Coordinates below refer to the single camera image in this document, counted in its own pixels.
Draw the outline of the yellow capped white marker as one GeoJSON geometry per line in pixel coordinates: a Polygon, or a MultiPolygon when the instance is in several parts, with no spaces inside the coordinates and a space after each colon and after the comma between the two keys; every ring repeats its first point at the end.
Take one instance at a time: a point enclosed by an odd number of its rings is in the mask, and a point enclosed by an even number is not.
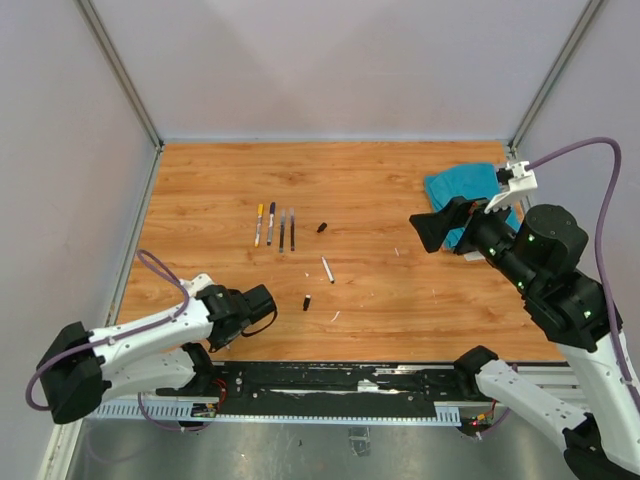
{"type": "Polygon", "coordinates": [[[255,237],[254,237],[255,248],[258,248],[260,245],[263,216],[264,216],[264,204],[260,203],[257,208],[256,231],[255,231],[255,237]]]}

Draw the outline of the dark blue-green gel pen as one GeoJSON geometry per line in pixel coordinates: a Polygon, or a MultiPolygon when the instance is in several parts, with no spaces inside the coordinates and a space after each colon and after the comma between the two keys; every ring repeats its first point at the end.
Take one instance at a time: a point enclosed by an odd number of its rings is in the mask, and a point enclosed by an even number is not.
{"type": "Polygon", "coordinates": [[[287,223],[287,211],[286,209],[282,209],[281,215],[280,215],[280,223],[279,223],[279,243],[278,243],[278,252],[280,254],[284,253],[286,223],[287,223]]]}

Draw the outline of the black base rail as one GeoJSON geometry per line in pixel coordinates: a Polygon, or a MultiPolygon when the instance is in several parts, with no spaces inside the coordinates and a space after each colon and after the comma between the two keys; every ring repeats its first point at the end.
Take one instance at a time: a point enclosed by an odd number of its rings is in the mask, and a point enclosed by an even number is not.
{"type": "Polygon", "coordinates": [[[224,414],[331,418],[423,418],[438,402],[486,402],[451,363],[216,362],[208,380],[159,396],[214,397],[224,414]]]}

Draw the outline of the teal cloth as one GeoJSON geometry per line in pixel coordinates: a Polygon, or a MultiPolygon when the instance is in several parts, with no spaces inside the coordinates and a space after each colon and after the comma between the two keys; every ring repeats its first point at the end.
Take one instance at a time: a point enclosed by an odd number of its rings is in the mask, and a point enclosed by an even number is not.
{"type": "MultiPolygon", "coordinates": [[[[426,192],[429,194],[434,208],[431,213],[440,211],[452,198],[457,196],[462,196],[472,201],[479,199],[490,201],[494,195],[500,192],[502,187],[496,178],[497,171],[492,164],[467,164],[454,167],[437,176],[429,177],[426,180],[426,192]]],[[[455,229],[461,232],[458,241],[463,233],[463,228],[455,229]]],[[[447,243],[450,232],[443,245],[447,243]]],[[[450,247],[452,252],[456,244],[450,247]]],[[[512,247],[508,247],[501,254],[484,258],[495,267],[503,267],[505,265],[511,267],[518,262],[515,250],[516,244],[517,233],[512,247]]]]}

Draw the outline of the purple gel pen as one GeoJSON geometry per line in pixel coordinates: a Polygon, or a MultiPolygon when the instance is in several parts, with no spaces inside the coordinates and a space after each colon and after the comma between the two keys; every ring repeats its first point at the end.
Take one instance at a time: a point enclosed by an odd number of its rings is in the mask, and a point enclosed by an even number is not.
{"type": "Polygon", "coordinates": [[[290,227],[289,227],[289,234],[290,234],[290,251],[294,252],[296,250],[296,243],[295,243],[295,209],[293,207],[291,207],[289,209],[289,221],[290,221],[290,227]]]}

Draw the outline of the white marker blue end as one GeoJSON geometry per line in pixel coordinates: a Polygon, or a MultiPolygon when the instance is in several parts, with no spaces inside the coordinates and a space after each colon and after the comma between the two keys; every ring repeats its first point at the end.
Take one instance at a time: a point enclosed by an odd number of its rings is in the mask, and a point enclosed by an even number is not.
{"type": "Polygon", "coordinates": [[[266,239],[267,246],[271,246],[273,242],[275,212],[276,212],[276,202],[271,202],[269,206],[269,216],[268,216],[268,228],[267,228],[267,239],[266,239]]]}

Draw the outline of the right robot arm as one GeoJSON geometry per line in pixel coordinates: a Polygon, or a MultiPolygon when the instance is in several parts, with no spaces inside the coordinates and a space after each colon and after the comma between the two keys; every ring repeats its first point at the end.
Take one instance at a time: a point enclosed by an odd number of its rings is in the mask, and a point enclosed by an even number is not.
{"type": "Polygon", "coordinates": [[[622,320],[607,306],[603,284],[577,268],[587,233],[561,206],[531,208],[514,230],[504,213],[486,211],[485,204],[455,197],[409,222],[429,253],[462,229],[455,254],[480,253],[514,285],[532,321],[563,353],[588,408],[554,397],[483,346],[455,361],[455,392],[466,400],[484,395],[526,420],[559,448],[579,479],[638,478],[639,411],[623,377],[626,356],[613,345],[624,338],[622,320]]]}

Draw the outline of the white marker black tip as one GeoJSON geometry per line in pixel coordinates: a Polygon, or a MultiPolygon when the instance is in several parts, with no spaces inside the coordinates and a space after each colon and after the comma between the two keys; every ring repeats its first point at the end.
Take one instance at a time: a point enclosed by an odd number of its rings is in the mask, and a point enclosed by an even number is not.
{"type": "Polygon", "coordinates": [[[328,260],[326,259],[325,256],[321,256],[321,262],[322,262],[323,268],[325,270],[325,273],[327,275],[327,278],[328,278],[329,282],[331,284],[334,284],[335,283],[335,277],[334,277],[334,274],[333,274],[333,272],[331,270],[329,262],[328,262],[328,260]]]}

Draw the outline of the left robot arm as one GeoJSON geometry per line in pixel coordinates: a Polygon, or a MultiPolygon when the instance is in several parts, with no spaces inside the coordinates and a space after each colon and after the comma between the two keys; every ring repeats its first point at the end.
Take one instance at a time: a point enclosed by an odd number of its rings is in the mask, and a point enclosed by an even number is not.
{"type": "Polygon", "coordinates": [[[178,285],[182,302],[161,312],[112,327],[88,330],[74,322],[60,330],[36,370],[54,423],[146,391],[203,395],[214,383],[209,354],[277,317],[263,284],[242,292],[200,274],[178,285]]]}

